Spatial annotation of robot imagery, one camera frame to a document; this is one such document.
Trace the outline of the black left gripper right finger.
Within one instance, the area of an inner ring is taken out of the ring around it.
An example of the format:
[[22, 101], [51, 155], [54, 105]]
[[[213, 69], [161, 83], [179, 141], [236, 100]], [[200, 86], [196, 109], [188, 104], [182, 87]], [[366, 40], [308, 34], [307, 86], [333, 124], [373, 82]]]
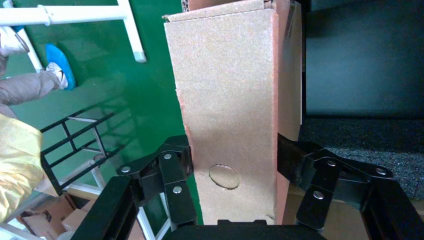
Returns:
[[295, 224], [320, 239], [333, 200], [360, 212], [371, 240], [421, 240], [424, 222], [385, 167], [340, 157], [310, 141], [277, 136], [277, 170], [304, 191]]

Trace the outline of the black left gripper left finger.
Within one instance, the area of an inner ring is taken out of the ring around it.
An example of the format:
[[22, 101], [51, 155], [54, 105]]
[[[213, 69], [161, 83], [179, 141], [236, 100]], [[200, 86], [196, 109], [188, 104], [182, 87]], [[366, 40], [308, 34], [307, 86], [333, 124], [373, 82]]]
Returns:
[[187, 186], [192, 165], [186, 135], [172, 136], [147, 156], [118, 169], [72, 236], [73, 240], [126, 240], [140, 207], [164, 194], [171, 231], [194, 225], [197, 214]]

